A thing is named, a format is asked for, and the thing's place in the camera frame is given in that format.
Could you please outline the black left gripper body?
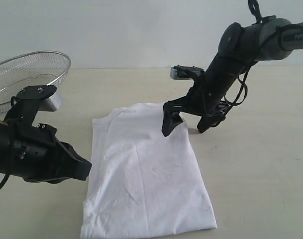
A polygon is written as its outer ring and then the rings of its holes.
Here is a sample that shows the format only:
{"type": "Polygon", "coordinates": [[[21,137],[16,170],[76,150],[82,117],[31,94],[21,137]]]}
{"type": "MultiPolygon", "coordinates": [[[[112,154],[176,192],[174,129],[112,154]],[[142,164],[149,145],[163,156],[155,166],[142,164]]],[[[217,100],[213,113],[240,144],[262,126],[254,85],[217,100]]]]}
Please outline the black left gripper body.
{"type": "Polygon", "coordinates": [[[12,121],[9,130],[8,176],[29,183],[57,184],[74,178],[74,149],[56,137],[56,129],[12,121]]]}

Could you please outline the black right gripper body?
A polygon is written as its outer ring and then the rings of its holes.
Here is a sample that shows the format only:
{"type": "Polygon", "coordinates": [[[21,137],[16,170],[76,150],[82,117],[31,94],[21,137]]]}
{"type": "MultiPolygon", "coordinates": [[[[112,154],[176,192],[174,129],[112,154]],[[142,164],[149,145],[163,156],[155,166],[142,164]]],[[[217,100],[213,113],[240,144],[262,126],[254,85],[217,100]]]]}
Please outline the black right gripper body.
{"type": "Polygon", "coordinates": [[[197,76],[193,86],[183,97],[183,111],[201,117],[226,113],[233,107],[233,103],[224,98],[232,85],[233,77],[230,76],[197,76]]]}

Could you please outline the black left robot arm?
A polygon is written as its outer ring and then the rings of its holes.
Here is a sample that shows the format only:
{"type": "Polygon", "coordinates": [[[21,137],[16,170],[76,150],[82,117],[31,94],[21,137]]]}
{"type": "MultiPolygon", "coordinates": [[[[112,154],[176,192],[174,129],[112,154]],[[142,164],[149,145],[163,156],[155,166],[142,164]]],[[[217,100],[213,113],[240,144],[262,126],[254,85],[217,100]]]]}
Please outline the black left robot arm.
{"type": "Polygon", "coordinates": [[[8,170],[29,183],[85,181],[92,164],[56,137],[56,128],[19,121],[0,123],[0,173],[8,170]]]}

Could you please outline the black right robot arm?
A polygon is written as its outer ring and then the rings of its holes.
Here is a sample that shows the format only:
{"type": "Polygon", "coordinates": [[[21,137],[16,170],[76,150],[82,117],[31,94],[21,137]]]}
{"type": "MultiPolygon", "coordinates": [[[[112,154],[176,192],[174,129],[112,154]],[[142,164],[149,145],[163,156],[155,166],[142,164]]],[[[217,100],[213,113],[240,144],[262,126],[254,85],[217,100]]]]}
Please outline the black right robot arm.
{"type": "Polygon", "coordinates": [[[183,122],[181,112],[201,118],[197,125],[200,133],[218,126],[240,104],[237,99],[231,102],[225,97],[240,75],[247,76],[260,61],[283,60],[302,49],[303,22],[293,24],[270,16],[248,27],[231,24],[207,69],[181,65],[171,68],[172,79],[192,79],[194,84],[185,96],[164,103],[162,134],[169,136],[183,122]]]}

